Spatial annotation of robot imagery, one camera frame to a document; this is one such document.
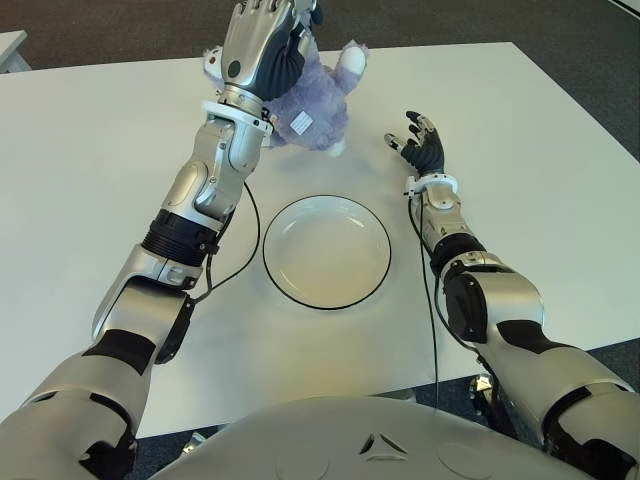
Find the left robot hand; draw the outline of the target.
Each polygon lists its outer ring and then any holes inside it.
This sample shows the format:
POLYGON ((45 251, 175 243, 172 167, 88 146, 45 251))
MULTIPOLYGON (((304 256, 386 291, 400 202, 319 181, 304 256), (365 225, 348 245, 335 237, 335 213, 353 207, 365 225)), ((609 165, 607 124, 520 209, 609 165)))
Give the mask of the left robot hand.
POLYGON ((302 75, 317 1, 244 1, 232 13, 220 64, 224 85, 262 101, 289 91, 302 75))

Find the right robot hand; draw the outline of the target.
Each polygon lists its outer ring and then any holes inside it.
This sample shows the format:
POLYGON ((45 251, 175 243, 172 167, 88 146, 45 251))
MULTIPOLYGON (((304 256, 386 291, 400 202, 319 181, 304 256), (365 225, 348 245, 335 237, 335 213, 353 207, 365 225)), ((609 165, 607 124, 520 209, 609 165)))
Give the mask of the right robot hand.
POLYGON ((414 137, 404 140, 393 133, 386 133, 386 145, 412 166, 420 177, 443 173, 444 147, 435 125, 419 112, 407 111, 406 117, 410 120, 409 131, 414 137))

